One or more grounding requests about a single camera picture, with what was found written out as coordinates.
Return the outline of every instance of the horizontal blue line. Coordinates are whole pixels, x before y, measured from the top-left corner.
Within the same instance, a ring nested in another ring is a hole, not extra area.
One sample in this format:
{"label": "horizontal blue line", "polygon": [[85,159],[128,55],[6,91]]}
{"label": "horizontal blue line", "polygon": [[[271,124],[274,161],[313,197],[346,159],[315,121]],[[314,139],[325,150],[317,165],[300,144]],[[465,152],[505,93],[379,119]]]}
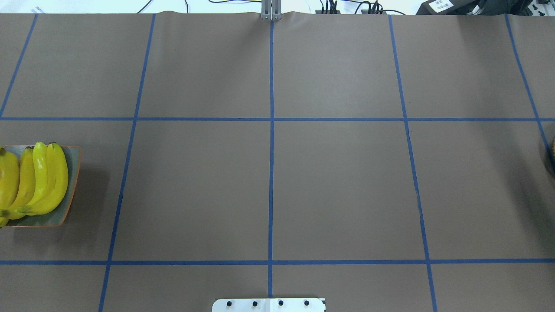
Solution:
{"label": "horizontal blue line", "polygon": [[[20,121],[133,121],[133,117],[0,117],[0,120]],[[255,117],[139,117],[139,121],[224,121],[224,122],[404,122],[405,118],[374,117],[374,118],[255,118]],[[555,122],[555,118],[451,118],[451,117],[410,117],[409,122]]]}
{"label": "horizontal blue line", "polygon": [[[555,258],[430,259],[430,264],[555,263]],[[0,260],[0,265],[107,265],[108,261],[87,260]],[[268,265],[268,260],[128,260],[110,265]],[[427,264],[425,259],[406,260],[273,260],[272,265],[387,265]]]}

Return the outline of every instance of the blue grid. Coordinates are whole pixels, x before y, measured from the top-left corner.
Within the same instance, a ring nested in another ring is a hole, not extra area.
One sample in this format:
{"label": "blue grid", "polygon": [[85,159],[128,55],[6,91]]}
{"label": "blue grid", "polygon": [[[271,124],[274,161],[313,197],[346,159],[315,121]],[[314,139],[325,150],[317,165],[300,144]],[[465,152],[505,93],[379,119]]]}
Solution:
{"label": "blue grid", "polygon": [[[152,36],[154,32],[154,25],[156,14],[152,15],[152,20],[150,24],[149,37],[147,42],[147,48],[145,52],[145,58],[143,63],[143,71],[141,75],[139,91],[137,94],[137,103],[135,105],[135,112],[133,117],[4,117],[3,113],[8,103],[8,98],[12,90],[13,84],[16,80],[19,67],[24,58],[25,51],[31,39],[31,35],[35,28],[38,19],[38,14],[35,14],[31,28],[28,32],[25,44],[19,56],[18,62],[16,64],[15,70],[13,72],[12,78],[10,80],[4,101],[0,108],[0,120],[21,120],[21,121],[32,121],[32,120],[48,120],[48,121],[132,121],[132,129],[129,137],[127,156],[125,159],[124,171],[122,176],[122,183],[119,192],[118,204],[114,218],[114,225],[112,230],[112,237],[110,240],[110,247],[108,252],[108,259],[106,261],[89,261],[89,260],[0,260],[0,265],[101,265],[105,266],[104,282],[102,287],[102,292],[99,302],[99,311],[103,310],[104,299],[106,296],[106,291],[108,287],[108,280],[110,275],[111,266],[118,265],[263,265],[268,267],[268,295],[272,297],[273,295],[273,265],[407,265],[407,264],[417,264],[426,265],[428,272],[428,282],[430,286],[431,302],[434,311],[437,311],[435,290],[433,285],[433,275],[432,275],[432,264],[509,264],[509,263],[555,263],[555,258],[499,258],[499,259],[430,259],[430,254],[428,251],[428,244],[426,239],[426,226],[425,219],[422,212],[422,205],[420,201],[420,191],[418,187],[418,177],[417,171],[412,151],[412,143],[410,138],[409,122],[536,122],[546,149],[549,155],[549,161],[553,169],[555,169],[555,161],[553,155],[550,153],[549,143],[547,141],[545,132],[543,130],[542,122],[555,122],[555,118],[540,118],[538,111],[532,97],[531,90],[529,88],[526,75],[522,68],[520,57],[518,55],[517,47],[514,41],[513,33],[511,30],[511,24],[509,21],[509,16],[505,15],[505,21],[507,24],[507,30],[509,37],[511,39],[512,48],[518,69],[521,73],[528,98],[534,112],[535,118],[411,118],[407,116],[405,97],[402,87],[401,70],[399,67],[398,57],[397,57],[397,47],[395,43],[395,32],[393,29],[392,17],[388,17],[390,32],[391,32],[391,43],[393,47],[393,57],[395,61],[395,68],[397,74],[397,82],[401,100],[401,107],[403,112],[402,118],[276,118],[274,116],[274,22],[270,22],[270,64],[269,64],[269,75],[270,75],[270,118],[202,118],[202,117],[139,117],[140,101],[143,91],[144,78],[147,71],[148,57],[150,51],[150,44],[152,42]],[[125,189],[125,182],[127,179],[127,172],[129,167],[129,159],[132,152],[133,140],[135,135],[135,129],[137,127],[138,121],[237,121],[237,122],[269,122],[270,123],[270,165],[269,165],[269,207],[268,207],[268,260],[203,260],[203,261],[117,261],[112,260],[115,239],[117,236],[119,214],[121,210],[121,205],[123,201],[123,194]],[[275,122],[310,122],[310,121],[326,121],[326,122],[403,122],[405,125],[405,133],[407,138],[408,154],[411,163],[413,183],[415,187],[415,192],[417,196],[417,206],[420,213],[420,226],[421,235],[423,242],[423,249],[425,253],[425,259],[406,259],[406,260],[274,260],[273,259],[273,186],[274,186],[274,124]]]}

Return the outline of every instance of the gray metal hinge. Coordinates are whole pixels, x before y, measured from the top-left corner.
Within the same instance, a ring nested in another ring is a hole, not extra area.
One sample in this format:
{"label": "gray metal hinge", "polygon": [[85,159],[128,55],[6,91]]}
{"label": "gray metal hinge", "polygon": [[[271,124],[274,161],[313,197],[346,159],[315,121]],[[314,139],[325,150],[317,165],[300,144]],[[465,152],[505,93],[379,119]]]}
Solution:
{"label": "gray metal hinge", "polygon": [[265,21],[279,21],[281,19],[281,0],[262,0],[260,16]]}

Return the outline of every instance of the white label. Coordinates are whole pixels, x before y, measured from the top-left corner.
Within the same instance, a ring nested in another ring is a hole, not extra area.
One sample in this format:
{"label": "white label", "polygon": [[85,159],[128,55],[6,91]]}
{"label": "white label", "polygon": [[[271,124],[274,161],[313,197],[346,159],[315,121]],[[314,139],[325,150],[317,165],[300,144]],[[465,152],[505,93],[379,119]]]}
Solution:
{"label": "white label", "polygon": [[434,2],[430,2],[428,4],[434,11],[436,11],[436,13],[440,13],[453,7],[453,3],[449,0],[435,0]]}

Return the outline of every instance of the bunch of bananas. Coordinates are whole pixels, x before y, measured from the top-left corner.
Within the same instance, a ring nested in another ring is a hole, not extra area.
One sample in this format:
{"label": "bunch of bananas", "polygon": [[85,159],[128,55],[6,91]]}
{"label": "bunch of bananas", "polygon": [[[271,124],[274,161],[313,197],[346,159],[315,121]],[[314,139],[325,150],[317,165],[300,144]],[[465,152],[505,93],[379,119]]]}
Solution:
{"label": "bunch of bananas", "polygon": [[17,156],[0,147],[0,228],[9,220],[54,210],[68,188],[68,165],[56,142],[42,142]]}

